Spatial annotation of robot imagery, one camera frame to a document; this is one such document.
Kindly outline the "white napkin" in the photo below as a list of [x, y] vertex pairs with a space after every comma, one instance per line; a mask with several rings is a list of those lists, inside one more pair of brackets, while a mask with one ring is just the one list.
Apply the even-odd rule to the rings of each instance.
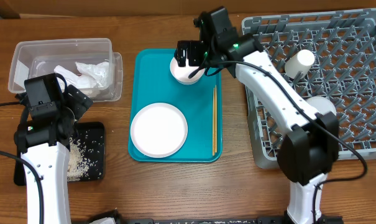
[[62, 75], [68, 85], [73, 85], [85, 95], [94, 97], [97, 95], [97, 83], [96, 80], [89, 75], [76, 75], [75, 73], [57, 65], [54, 68], [54, 72]]
[[80, 75], [89, 75], [96, 80], [97, 88], [106, 88], [109, 85], [109, 62], [101, 62], [99, 64], [75, 63]]

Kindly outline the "pink white bowl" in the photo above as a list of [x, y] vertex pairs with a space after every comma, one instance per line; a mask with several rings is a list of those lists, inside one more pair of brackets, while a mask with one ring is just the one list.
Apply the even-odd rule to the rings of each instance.
[[194, 72], [198, 67], [191, 67], [186, 63], [185, 67], [179, 67], [177, 60], [173, 57], [170, 62], [170, 72], [173, 75], [173, 77], [181, 84], [184, 85], [192, 85], [196, 83], [204, 73], [204, 69], [201, 69], [197, 72], [197, 74], [192, 77], [188, 78], [189, 75]]

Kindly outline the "wooden chopstick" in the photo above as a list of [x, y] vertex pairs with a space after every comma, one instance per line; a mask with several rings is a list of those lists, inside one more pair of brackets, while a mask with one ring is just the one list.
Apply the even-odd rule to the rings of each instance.
[[216, 97], [216, 90], [215, 90], [215, 87], [213, 88], [213, 121], [212, 121], [212, 128], [213, 128], [213, 148], [212, 148], [212, 156], [215, 155], [215, 151], [216, 151], [216, 119], [215, 119], [215, 109], [216, 109], [216, 106], [215, 106], [215, 97]]
[[214, 87], [214, 155], [218, 151], [218, 96], [217, 86]]

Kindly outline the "large white plate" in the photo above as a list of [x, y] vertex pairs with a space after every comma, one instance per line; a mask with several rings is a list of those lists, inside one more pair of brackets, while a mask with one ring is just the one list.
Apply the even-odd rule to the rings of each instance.
[[188, 135], [188, 123], [177, 107], [152, 103], [134, 116], [130, 135], [133, 145], [143, 155], [164, 158], [182, 148]]

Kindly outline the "pale green cup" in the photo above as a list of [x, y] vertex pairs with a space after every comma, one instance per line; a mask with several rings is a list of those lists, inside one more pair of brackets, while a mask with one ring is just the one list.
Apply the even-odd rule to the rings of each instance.
[[295, 54], [285, 64], [285, 74], [294, 79], [299, 72], [307, 74], [315, 62], [315, 56], [312, 51], [304, 49]]

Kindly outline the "grey green saucer bowl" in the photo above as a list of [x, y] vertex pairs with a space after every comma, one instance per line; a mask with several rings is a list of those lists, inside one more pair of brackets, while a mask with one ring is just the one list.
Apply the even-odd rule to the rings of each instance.
[[333, 103], [322, 96], [313, 96], [306, 100], [308, 104], [316, 108], [321, 114], [327, 114], [332, 112], [334, 115], [337, 114], [336, 108]]

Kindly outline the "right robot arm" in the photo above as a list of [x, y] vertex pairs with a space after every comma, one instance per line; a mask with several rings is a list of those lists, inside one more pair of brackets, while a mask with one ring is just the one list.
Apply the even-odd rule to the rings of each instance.
[[338, 158], [339, 125], [332, 112], [321, 114], [288, 84], [253, 34], [241, 35], [225, 7], [202, 12], [193, 24], [198, 40], [180, 40], [174, 53], [179, 67], [227, 69], [265, 106], [283, 135], [277, 163], [290, 181], [287, 223], [324, 223], [321, 189]]

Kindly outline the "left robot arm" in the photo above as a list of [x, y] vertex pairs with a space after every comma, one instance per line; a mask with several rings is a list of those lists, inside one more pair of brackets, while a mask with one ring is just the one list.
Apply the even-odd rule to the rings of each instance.
[[58, 73], [25, 80], [25, 111], [14, 135], [24, 166], [29, 223], [70, 223], [67, 170], [75, 123], [93, 101]]

